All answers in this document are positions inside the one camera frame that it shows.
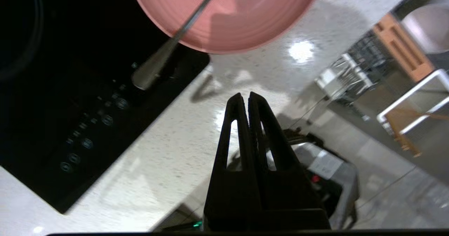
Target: tiled floor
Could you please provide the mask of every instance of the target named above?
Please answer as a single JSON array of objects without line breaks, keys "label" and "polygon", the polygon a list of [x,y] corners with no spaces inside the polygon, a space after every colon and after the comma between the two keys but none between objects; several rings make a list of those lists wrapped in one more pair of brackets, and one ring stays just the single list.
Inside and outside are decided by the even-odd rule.
[{"label": "tiled floor", "polygon": [[[300,126],[323,138],[327,147],[358,168],[361,197],[356,202],[359,221],[354,228],[449,227],[449,188],[327,109],[329,102],[320,93],[309,86],[278,116],[279,122],[284,128]],[[293,126],[286,126],[295,122],[289,119],[289,111],[303,111]],[[162,224],[199,220],[208,185],[209,178]]]}]

